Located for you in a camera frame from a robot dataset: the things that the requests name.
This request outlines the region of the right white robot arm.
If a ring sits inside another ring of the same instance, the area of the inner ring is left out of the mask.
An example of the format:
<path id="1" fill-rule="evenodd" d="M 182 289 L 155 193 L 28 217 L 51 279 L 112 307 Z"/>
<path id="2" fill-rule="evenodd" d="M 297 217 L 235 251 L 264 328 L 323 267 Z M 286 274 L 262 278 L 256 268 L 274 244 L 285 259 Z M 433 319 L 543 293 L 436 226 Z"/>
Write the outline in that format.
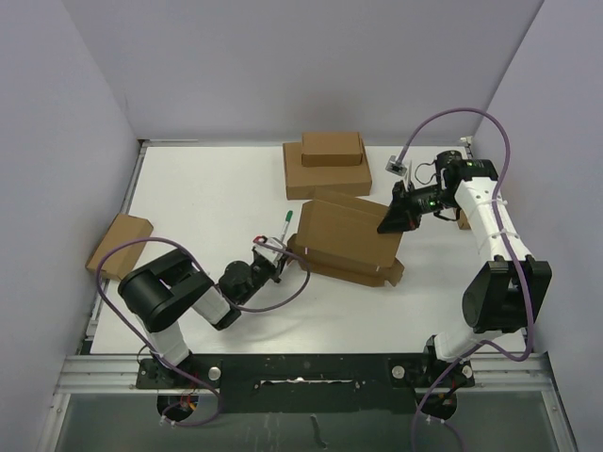
<path id="1" fill-rule="evenodd" d="M 419 361 L 426 382 L 449 378 L 452 361 L 478 345 L 494 344 L 505 334 L 532 333 L 552 279 L 548 262 L 533 257 L 522 242 L 499 190 L 499 177 L 486 159 L 467 159 L 457 151 L 439 153 L 433 161 L 435 182 L 417 188 L 408 176 L 392 188 L 392 201 L 378 226 L 379 234 L 416 230 L 423 216 L 437 218 L 446 209 L 466 217 L 481 269 L 465 289 L 463 321 L 435 335 L 434 352 Z"/>

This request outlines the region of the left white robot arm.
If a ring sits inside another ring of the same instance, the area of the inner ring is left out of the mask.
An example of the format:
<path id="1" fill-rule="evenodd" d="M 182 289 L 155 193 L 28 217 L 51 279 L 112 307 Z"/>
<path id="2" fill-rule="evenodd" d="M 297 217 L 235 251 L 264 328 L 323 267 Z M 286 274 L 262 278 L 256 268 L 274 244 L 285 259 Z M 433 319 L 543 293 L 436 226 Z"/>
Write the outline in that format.
<path id="1" fill-rule="evenodd" d="M 280 281 L 286 260 L 284 254 L 256 245 L 251 263 L 234 261 L 214 281 L 184 251 L 173 250 L 130 272 L 118 293 L 162 359 L 158 376 L 171 387 L 190 378 L 190 350 L 180 330 L 181 316 L 192 310 L 217 331 L 230 327 L 267 282 Z"/>

